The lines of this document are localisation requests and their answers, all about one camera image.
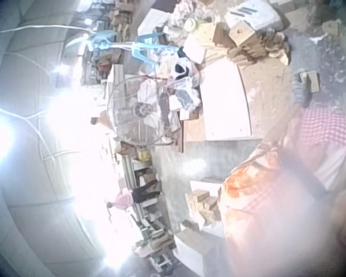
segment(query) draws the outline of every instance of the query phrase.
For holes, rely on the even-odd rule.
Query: dark pants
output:
[[[160,192],[150,192],[147,193],[146,191],[151,188],[153,185],[157,183],[157,180],[153,180],[151,182],[148,182],[144,186],[140,186],[139,188],[135,188],[132,190],[132,198],[133,202],[136,204],[145,202],[146,200],[158,197],[160,195]]]

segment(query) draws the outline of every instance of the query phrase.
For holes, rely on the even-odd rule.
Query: blue plastic chair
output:
[[[158,36],[164,35],[164,33],[150,33],[147,35],[138,36],[136,41],[132,44],[131,51],[132,56],[139,59],[140,61],[149,63],[152,66],[159,65],[157,62],[151,60],[146,55],[142,53],[145,50],[173,50],[178,51],[177,46],[155,44],[154,39]],[[147,40],[152,39],[153,43],[148,43]]]

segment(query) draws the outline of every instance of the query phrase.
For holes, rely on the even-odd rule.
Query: wood plank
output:
[[[292,103],[291,68],[266,58],[240,70],[249,104],[252,137],[263,138]]]
[[[206,140],[251,136],[249,110],[237,66],[223,58],[201,71]]]

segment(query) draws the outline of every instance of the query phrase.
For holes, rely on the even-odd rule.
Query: red checkered fabric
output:
[[[261,204],[269,200],[271,196],[274,194],[274,192],[274,182],[271,184],[267,184],[260,192],[258,192],[255,198],[244,207],[243,210],[245,212],[254,212],[257,208],[261,206]]]
[[[305,109],[299,143],[311,147],[319,143],[335,143],[346,147],[346,115],[328,108]]]

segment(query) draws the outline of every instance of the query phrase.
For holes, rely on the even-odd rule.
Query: electric fan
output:
[[[166,82],[139,76],[115,86],[107,115],[113,131],[123,141],[146,146],[159,141],[170,128]]]

